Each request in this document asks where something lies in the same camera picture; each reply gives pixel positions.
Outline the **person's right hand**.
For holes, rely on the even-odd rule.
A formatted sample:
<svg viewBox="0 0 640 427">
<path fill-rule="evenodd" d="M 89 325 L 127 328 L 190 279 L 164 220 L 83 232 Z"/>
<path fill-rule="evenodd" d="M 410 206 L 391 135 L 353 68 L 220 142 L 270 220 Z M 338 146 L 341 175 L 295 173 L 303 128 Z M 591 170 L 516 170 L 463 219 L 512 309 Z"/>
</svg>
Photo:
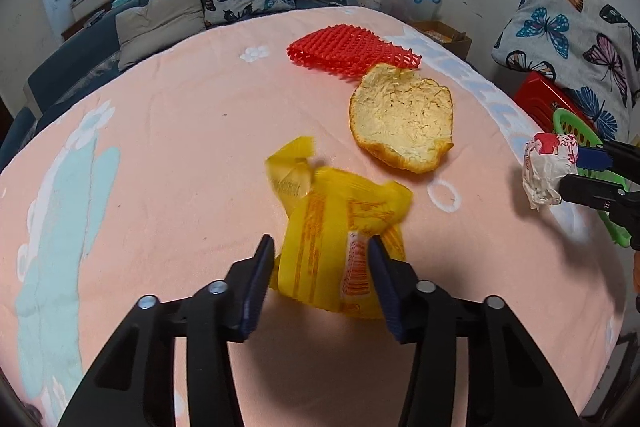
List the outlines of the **person's right hand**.
<svg viewBox="0 0 640 427">
<path fill-rule="evenodd" d="M 634 252 L 634 269 L 632 270 L 632 281 L 634 282 L 634 292 L 640 295 L 640 251 Z"/>
</svg>

